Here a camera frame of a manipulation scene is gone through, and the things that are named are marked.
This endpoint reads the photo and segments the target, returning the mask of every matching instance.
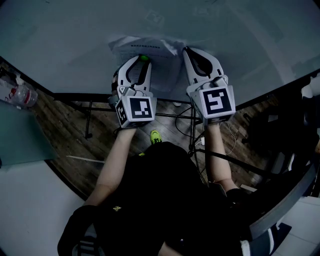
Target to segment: sneaker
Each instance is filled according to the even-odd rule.
[[[162,142],[160,133],[157,130],[152,130],[150,132],[150,140],[151,140],[151,145]]]

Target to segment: person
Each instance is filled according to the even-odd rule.
[[[118,133],[93,192],[64,229],[58,254],[242,255],[230,205],[244,194],[229,162],[206,156],[208,188],[187,152],[162,142],[156,130],[145,153],[127,159],[135,132]],[[204,138],[206,150],[225,154],[218,124],[205,127]]]

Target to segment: white cable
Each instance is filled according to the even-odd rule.
[[[105,161],[99,161],[99,160],[94,160],[94,159],[89,159],[89,158],[84,158],[84,157],[79,157],[79,156],[73,156],[73,155],[66,155],[67,158],[75,158],[79,160],[84,160],[84,161],[89,161],[89,162],[96,162],[96,163],[102,163],[104,164]]]
[[[225,153],[226,155],[230,155],[230,154],[232,153],[232,151],[235,149],[237,139],[236,139],[236,136],[234,136],[233,133],[231,132],[230,126],[229,126],[229,124],[228,124],[227,122],[221,122],[221,123],[219,123],[219,127],[221,126],[222,123],[226,123],[226,124],[228,125],[229,131],[230,131],[231,135],[232,135],[233,138],[234,138],[233,148],[231,149],[231,151],[230,151],[229,153]]]
[[[226,84],[228,84],[228,77],[226,74],[222,74],[220,77],[222,77],[224,79],[224,81],[226,82]]]

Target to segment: floor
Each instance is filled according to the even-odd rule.
[[[67,156],[76,156],[87,159],[103,161],[111,150],[115,141],[113,131],[119,127],[118,118],[114,112],[93,111],[90,121],[90,133],[92,138],[85,139],[86,116],[73,108],[54,101],[52,97],[38,90],[38,101],[32,108],[40,123],[45,135],[56,150],[58,157],[50,161],[56,170],[74,187],[76,187],[83,198],[89,196],[94,189],[97,177],[102,168],[101,163],[90,162],[70,158]],[[77,102],[82,106],[88,106],[88,102]],[[243,144],[242,139],[248,136],[248,121],[243,117],[247,113],[250,117],[258,115],[269,106],[276,106],[277,99],[271,96],[268,100],[255,104],[251,107],[237,111],[235,115],[227,123],[220,126],[222,139],[224,141],[227,153],[232,150],[229,156],[244,161],[248,164],[265,169],[268,157],[256,153],[250,145]],[[94,103],[93,107],[108,108],[106,103]],[[158,101],[156,112],[166,114],[180,114],[190,106],[182,104],[175,107],[171,102]],[[190,116],[191,111],[186,111],[183,115]],[[190,134],[190,121],[188,119],[178,119],[177,126],[179,129]],[[150,146],[150,131],[158,130],[163,141],[172,142],[186,151],[189,150],[190,138],[181,134],[175,127],[175,118],[156,116],[156,119],[137,130],[132,140],[129,156],[133,156],[144,152]],[[196,127],[196,136],[203,131],[202,124]],[[205,168],[205,156],[202,153],[197,154],[200,171]],[[241,167],[230,164],[232,178],[239,186],[245,184],[255,187],[260,181],[260,177],[247,172]],[[206,171],[202,172],[202,176],[207,181]]]

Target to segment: water bottle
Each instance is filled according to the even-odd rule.
[[[20,106],[32,107],[38,99],[38,93],[24,84],[19,85],[17,88],[12,88],[11,93],[11,102]]]

